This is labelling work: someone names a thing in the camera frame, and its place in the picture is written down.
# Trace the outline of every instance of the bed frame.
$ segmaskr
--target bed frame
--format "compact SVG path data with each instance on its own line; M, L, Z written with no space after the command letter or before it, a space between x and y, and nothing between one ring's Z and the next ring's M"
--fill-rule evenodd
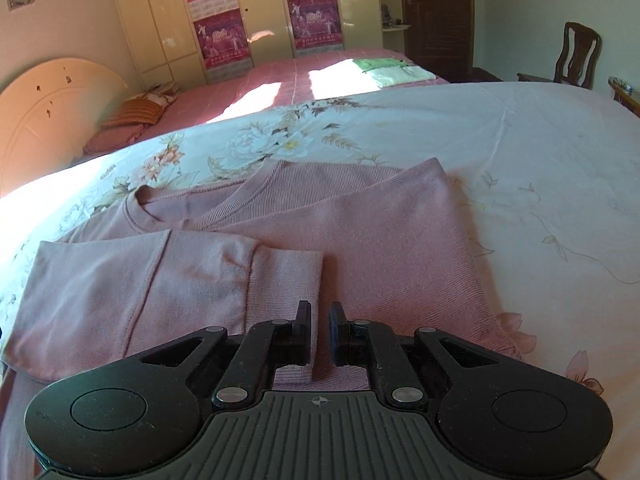
M0 94L0 197L68 167L130 93L118 75L84 59L47 61L15 79Z

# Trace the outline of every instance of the striped pillow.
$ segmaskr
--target striped pillow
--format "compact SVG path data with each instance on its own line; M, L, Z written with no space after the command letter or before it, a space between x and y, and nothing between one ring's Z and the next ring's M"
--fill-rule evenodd
M174 96L151 92L135 95L124 101L107 120L103 128L116 128L131 124L156 124L167 107L175 101Z

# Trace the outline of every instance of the floral bedsheet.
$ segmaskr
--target floral bedsheet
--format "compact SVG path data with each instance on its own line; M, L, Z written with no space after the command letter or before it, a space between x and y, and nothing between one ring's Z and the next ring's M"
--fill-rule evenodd
M247 176L266 157L407 168L437 156L489 303L526 361L614 413L600 464L640 476L640 123L551 84L399 88L279 107L150 139L0 200L0 326L11 328L41 240L141 184Z

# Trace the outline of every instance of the wooden door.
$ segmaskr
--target wooden door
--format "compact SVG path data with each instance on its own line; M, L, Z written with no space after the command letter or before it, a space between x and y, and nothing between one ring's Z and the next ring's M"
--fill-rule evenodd
M464 82L473 65L473 0L404 0L406 54L451 82Z

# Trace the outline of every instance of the black circular pad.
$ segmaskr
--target black circular pad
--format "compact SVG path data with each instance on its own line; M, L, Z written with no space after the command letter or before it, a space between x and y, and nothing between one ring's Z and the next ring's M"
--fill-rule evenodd
M198 400L176 370L123 360L49 385L24 417L33 449L49 466L79 476L161 465L201 424Z
M587 387L514 360L465 369L436 421L461 458L524 478L577 473L598 459L613 428L606 403Z
M566 419L561 400L535 390L516 390L494 401L494 415L512 430L543 433L560 426Z
M78 397L71 406L73 419L94 431L121 430L135 424L145 412L145 399L117 388L94 390Z

